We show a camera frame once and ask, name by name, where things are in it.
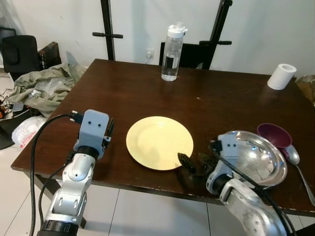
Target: toilet paper roll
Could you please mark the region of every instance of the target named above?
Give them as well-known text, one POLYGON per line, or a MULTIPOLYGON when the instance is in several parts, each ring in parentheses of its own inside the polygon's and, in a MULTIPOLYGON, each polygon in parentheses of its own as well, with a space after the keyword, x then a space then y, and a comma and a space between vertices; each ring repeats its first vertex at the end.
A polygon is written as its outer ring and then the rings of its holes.
POLYGON ((294 66, 279 64, 267 84, 272 89, 282 90, 289 83, 295 72, 296 68, 294 66))

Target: black chair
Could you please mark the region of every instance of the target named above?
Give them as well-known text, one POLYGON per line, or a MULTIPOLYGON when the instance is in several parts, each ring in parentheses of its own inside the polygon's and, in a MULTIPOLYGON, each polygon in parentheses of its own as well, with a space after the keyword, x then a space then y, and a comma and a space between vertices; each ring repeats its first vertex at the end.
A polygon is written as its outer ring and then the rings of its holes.
MULTIPOLYGON (((164 47, 165 43, 162 42, 159 53, 159 65, 163 64, 164 47)), ((186 68, 197 68, 200 63, 203 63, 205 61, 208 51, 208 45, 184 43, 179 66, 186 68)))
POLYGON ((17 35, 2 39, 4 71, 16 80, 31 71, 40 71, 37 43, 34 36, 17 35))
POLYGON ((2 39, 6 37, 16 36, 15 29, 0 27, 0 51, 2 53, 2 39))

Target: crumpled cloth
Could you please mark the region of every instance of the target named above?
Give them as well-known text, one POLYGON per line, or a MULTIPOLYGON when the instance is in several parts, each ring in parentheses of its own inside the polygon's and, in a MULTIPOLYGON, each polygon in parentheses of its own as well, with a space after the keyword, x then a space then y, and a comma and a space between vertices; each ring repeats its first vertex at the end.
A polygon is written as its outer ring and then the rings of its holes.
POLYGON ((79 65, 60 64, 22 75, 14 82, 14 90, 7 101, 12 104, 23 102, 24 105, 38 109, 45 117, 49 117, 85 71, 86 68, 79 65), (60 77, 64 77, 64 83, 59 85, 53 94, 34 89, 38 82, 60 77))

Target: dark brown table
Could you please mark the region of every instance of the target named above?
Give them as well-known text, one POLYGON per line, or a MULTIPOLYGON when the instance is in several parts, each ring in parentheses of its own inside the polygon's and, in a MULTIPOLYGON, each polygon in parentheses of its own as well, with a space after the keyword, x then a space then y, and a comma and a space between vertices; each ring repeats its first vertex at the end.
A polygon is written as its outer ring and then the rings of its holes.
MULTIPOLYGON (((281 91, 266 86, 268 75, 180 68, 174 82, 161 79, 161 67, 96 59, 52 116, 94 109, 115 119, 109 148, 94 170, 93 184, 218 203, 205 185, 194 183, 182 168, 159 172, 138 164, 126 148, 128 129, 139 119, 165 116, 182 123, 194 141, 192 159, 207 152, 208 142, 230 130, 256 132, 264 122, 277 124, 293 138, 299 164, 313 192, 315 110, 291 81, 281 91)), ((72 150, 79 125, 62 118, 42 133, 36 148, 37 183, 43 182, 72 150)), ((12 168, 29 173, 31 144, 12 168)), ((49 187, 53 194, 59 186, 49 187)), ((314 216, 297 169, 288 164, 286 179, 270 191, 287 212, 314 216)))

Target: white plastic bag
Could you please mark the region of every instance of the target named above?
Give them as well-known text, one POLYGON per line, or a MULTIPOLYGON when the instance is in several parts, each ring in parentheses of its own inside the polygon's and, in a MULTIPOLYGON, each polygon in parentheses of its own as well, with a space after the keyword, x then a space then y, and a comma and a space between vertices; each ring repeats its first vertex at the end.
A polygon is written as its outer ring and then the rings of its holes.
POLYGON ((45 123, 44 117, 31 117, 19 124, 12 133, 12 140, 20 148, 24 148, 40 127, 45 123))
POLYGON ((59 86, 63 85, 69 80, 67 77, 55 77, 50 80, 40 81, 35 85, 35 90, 45 91, 49 95, 53 95, 59 86))

